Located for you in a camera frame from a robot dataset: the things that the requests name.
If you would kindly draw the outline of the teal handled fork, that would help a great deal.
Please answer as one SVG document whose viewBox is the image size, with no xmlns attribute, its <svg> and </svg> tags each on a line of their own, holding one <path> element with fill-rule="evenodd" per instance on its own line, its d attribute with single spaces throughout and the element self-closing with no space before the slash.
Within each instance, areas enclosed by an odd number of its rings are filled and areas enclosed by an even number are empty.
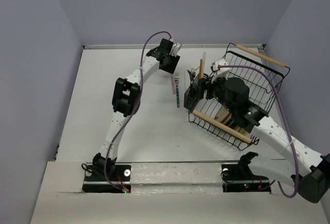
<svg viewBox="0 0 330 224">
<path fill-rule="evenodd" d="M 176 105 L 180 107 L 180 100 L 179 100 L 179 72 L 174 73 L 174 82 L 176 87 Z"/>
</svg>

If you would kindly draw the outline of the wooden chopstick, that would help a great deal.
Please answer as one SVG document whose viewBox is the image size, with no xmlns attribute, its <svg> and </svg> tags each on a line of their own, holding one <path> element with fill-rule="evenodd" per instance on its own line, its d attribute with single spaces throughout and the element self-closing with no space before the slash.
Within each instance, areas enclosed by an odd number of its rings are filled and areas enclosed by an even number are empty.
<svg viewBox="0 0 330 224">
<path fill-rule="evenodd" d="M 203 59 L 200 59 L 198 79 L 201 80 L 202 76 L 203 76 Z"/>
</svg>

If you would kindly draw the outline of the pink handled fork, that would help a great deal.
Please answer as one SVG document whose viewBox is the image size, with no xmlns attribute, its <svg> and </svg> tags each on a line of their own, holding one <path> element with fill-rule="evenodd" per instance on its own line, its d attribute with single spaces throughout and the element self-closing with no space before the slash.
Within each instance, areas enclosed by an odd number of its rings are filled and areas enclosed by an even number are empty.
<svg viewBox="0 0 330 224">
<path fill-rule="evenodd" d="M 170 79 L 171 79 L 172 93 L 176 94 L 175 78 L 173 74 L 170 75 Z"/>
</svg>

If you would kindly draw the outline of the black metal fork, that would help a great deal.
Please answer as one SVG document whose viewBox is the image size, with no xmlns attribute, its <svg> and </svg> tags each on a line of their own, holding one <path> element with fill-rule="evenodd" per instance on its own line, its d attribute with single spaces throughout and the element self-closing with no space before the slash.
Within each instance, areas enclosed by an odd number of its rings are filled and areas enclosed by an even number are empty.
<svg viewBox="0 0 330 224">
<path fill-rule="evenodd" d="M 192 66 L 190 70 L 187 70 L 187 72 L 189 75 L 190 84 L 192 85 L 196 76 L 196 67 Z"/>
</svg>

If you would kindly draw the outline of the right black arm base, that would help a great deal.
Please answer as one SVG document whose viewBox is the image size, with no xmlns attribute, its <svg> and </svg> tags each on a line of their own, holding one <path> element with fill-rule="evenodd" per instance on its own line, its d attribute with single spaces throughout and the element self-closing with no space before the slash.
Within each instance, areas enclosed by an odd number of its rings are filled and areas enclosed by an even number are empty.
<svg viewBox="0 0 330 224">
<path fill-rule="evenodd" d="M 238 164 L 222 164 L 220 176 L 224 193 L 271 193 L 270 180 L 267 177 L 242 173 Z"/>
</svg>

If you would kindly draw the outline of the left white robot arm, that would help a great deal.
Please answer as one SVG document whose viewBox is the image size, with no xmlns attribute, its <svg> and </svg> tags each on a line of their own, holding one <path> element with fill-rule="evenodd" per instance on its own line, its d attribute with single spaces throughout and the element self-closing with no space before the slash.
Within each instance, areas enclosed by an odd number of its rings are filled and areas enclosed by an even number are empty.
<svg viewBox="0 0 330 224">
<path fill-rule="evenodd" d="M 180 59 L 181 46 L 173 39 L 162 39 L 159 46 L 142 53 L 140 65 L 133 73 L 116 80 L 111 101 L 111 124 L 100 151 L 92 160 L 93 169 L 102 180 L 113 177 L 119 143 L 127 123 L 139 109 L 144 83 L 158 70 L 173 74 Z"/>
</svg>

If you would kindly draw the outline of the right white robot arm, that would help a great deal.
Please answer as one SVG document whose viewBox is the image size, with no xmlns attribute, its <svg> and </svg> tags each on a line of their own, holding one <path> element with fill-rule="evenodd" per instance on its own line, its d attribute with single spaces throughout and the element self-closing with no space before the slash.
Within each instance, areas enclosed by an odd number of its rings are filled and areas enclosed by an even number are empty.
<svg viewBox="0 0 330 224">
<path fill-rule="evenodd" d="M 289 128 L 282 128 L 268 112 L 250 101 L 249 93 L 249 87 L 237 77 L 204 79 L 201 84 L 201 97 L 217 100 L 231 114 L 236 126 L 285 158 L 283 162 L 271 162 L 248 152 L 238 162 L 238 175 L 244 179 L 253 175 L 274 179 L 294 188 L 290 197 L 299 194 L 311 203 L 318 203 L 329 190 L 329 155 L 322 155 L 296 139 Z"/>
</svg>

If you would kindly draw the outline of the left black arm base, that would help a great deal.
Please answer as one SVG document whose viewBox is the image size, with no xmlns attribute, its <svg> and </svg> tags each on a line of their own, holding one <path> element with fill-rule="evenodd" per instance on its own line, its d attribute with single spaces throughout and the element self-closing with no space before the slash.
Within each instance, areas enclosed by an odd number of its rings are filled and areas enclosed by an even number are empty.
<svg viewBox="0 0 330 224">
<path fill-rule="evenodd" d="M 129 194 L 131 192 L 131 165 L 117 164 L 108 180 L 104 173 L 93 168 L 92 164 L 82 163 L 84 179 L 81 190 L 84 193 Z"/>
</svg>

